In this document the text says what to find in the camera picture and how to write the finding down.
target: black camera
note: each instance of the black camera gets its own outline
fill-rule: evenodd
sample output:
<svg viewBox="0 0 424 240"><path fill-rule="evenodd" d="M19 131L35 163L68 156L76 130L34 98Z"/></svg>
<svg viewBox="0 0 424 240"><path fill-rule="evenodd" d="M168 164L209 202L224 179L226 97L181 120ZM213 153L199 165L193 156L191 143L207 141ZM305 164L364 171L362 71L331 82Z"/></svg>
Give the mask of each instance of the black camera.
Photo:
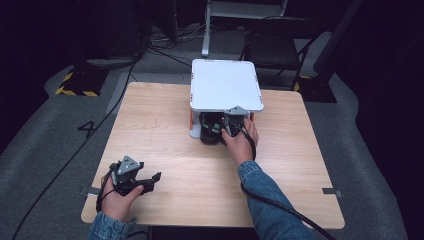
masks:
<svg viewBox="0 0 424 240"><path fill-rule="evenodd" d="M201 112L199 115L200 141L205 144L221 142L225 145L221 130L224 128L231 137L237 136L248 114L249 112L241 107L234 107L224 112Z"/></svg>

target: wooden table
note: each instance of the wooden table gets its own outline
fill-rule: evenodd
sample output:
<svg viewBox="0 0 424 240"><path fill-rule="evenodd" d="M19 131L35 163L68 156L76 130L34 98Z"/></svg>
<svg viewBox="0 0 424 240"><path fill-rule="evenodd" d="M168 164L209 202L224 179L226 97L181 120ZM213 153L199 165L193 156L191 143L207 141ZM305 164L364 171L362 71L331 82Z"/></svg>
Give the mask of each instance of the wooden table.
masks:
<svg viewBox="0 0 424 240"><path fill-rule="evenodd" d="M343 216L301 96L262 90L265 108L255 114L260 136L256 161L293 206L323 228L340 229ZM139 197L129 217L138 224L251 227L236 168L222 144L204 145L189 135L190 86L131 83L92 186L111 163L128 155L145 162L137 179L162 172L155 190ZM89 195L84 222L96 215Z"/></svg>

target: denim sleeve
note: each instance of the denim sleeve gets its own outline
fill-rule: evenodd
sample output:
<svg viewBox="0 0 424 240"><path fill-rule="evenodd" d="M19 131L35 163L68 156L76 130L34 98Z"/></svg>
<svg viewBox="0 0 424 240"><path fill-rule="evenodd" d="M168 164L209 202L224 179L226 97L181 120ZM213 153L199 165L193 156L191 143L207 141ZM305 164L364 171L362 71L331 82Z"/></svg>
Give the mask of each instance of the denim sleeve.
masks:
<svg viewBox="0 0 424 240"><path fill-rule="evenodd" d="M127 239L135 223L136 219L133 219L131 223L124 223L98 212L88 230L87 239Z"/></svg>
<svg viewBox="0 0 424 240"><path fill-rule="evenodd" d="M238 174L244 188L249 192L293 208L277 183L256 162L242 163ZM312 231L288 212L251 197L247 198L247 203L260 239L314 239Z"/></svg>

